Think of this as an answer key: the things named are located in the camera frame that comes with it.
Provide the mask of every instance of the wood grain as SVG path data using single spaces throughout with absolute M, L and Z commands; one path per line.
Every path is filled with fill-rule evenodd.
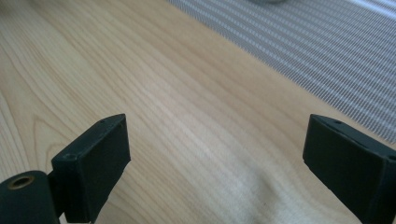
M 133 159 L 97 223 L 359 223 L 304 165 L 308 117 L 378 138 L 201 23 L 163 0 L 0 0 L 1 180 L 118 113 Z

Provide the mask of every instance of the clamp jaw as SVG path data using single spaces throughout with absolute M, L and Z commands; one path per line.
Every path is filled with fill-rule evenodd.
M 94 222 L 131 160 L 125 115 L 96 122 L 56 155 L 46 175 L 29 171 L 0 184 L 0 223 Z

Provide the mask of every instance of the light wood tabletop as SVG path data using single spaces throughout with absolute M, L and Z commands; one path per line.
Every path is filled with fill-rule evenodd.
M 0 180 L 119 113 L 97 223 L 359 223 L 304 164 L 309 115 L 395 149 L 164 0 L 0 0 Z

